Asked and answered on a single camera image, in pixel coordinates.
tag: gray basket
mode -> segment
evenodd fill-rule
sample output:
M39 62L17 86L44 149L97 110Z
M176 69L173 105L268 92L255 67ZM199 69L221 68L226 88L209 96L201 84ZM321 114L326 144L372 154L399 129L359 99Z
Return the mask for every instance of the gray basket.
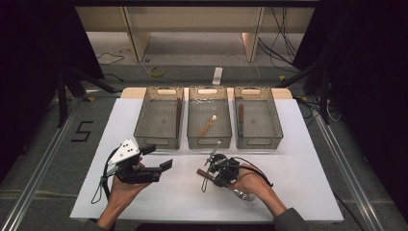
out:
M234 88L238 149L276 149L282 127L269 87Z
M147 88L134 133L140 147L180 148L183 101L184 88Z
M190 87L187 137L190 149L214 148L219 141L220 148L229 148L232 131L227 88Z

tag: white table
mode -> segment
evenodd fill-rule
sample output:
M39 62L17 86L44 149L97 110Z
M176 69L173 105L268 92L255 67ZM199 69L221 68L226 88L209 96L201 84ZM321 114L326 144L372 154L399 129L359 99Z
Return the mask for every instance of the white table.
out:
M108 156L126 139L135 141L133 133L141 103L141 99L116 100L71 218L99 218L104 210L107 203L105 194L102 193L98 203L90 202ZM219 149L217 153L227 157L244 157L259 167L274 183L274 190L286 206L294 207L304 219L319 222L344 220L295 100L277 99L275 103L285 136L278 149L237 150L233 135L230 148ZM189 149L187 105L186 101L180 149L158 150L146 155L142 161L147 167L156 167L173 159L173 167L162 174L160 182L143 190L120 218L140 222L272 222L273 217L259 199L243 201L228 189L219 188L211 182L206 192L201 191L203 178L196 171L198 168L206 169L204 163L211 150Z

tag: hand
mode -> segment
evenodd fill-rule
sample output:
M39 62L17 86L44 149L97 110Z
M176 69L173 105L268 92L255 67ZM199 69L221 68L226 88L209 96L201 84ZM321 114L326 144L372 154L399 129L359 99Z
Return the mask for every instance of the hand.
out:
M255 169L255 167L248 164L243 164L242 166ZM275 191L265 182L264 178L251 170L240 168L236 182L229 185L228 189L255 194L267 205L275 218L287 210Z
M122 183L117 176L114 176L108 205L96 223L100 227L109 230L120 214L130 205L130 203L132 203L135 197L150 184L151 183L132 185Z

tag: floor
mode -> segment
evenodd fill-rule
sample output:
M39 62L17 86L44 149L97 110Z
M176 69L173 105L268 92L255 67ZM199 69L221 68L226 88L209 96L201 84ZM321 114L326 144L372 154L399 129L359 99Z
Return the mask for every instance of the floor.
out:
M276 34L261 34L263 42L269 45L275 38ZM221 84L228 87L250 84L273 87L280 83L281 78L290 78L296 73L296 69L286 62L271 59L261 50L261 46L258 46L255 62L248 63L244 58L240 34L153 34L141 63L134 61L129 41L123 33L89 33L89 39L95 55L100 56L98 60L106 74L104 82L117 89L153 85L211 85L217 66L223 67ZM290 39L293 47L298 47L302 35L290 35ZM291 59L282 39L276 41L273 49L287 60ZM151 66L162 66L164 76L149 78L145 68ZM304 96L304 82L305 80L301 80L289 87L293 96ZM27 143L27 152L18 158L1 184L0 220L3 225L13 210L20 209L15 205L20 201L21 195L31 188L35 194L28 198L20 211L22 216L17 221L15 230L81 229L83 223L69 218L69 214L110 111L119 97L119 94L107 94L89 83L84 83L84 86L88 90L84 100L68 97L72 117L65 124L64 130L57 127L57 99L50 103L36 132ZM309 95L308 100L317 102L318 99ZM312 230L408 230L406 221L370 168L370 163L365 161L347 127L347 121L341 116L339 121L335 121L340 113L333 111L330 125L325 126L315 111L311 110L311 105L314 104L299 103L299 108L328 182L333 193L339 197L339 207L344 213L344 222L311 222ZM330 109L336 110L335 102L331 103ZM73 140L86 137L77 133L80 124L83 130L91 133L87 141L75 142ZM330 145L328 140L336 141L338 145ZM51 144L56 144L57 148L52 149ZM42 173L37 174L41 166L45 167ZM28 187L33 184L33 175L38 176L37 185ZM360 187L357 192L352 188L355 184ZM362 213L364 208L370 208L372 215ZM135 230L138 226L137 222L120 220L116 230ZM231 227L216 228L231 230Z

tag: sleeve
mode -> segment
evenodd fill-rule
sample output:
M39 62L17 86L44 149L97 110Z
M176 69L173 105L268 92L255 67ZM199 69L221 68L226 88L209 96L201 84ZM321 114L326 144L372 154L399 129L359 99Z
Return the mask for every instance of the sleeve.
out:
M82 231L107 231L107 230L99 227L91 219L88 219L87 222L85 222L85 225L82 228Z
M274 223L279 231L310 230L309 225L294 208L290 208L276 217Z

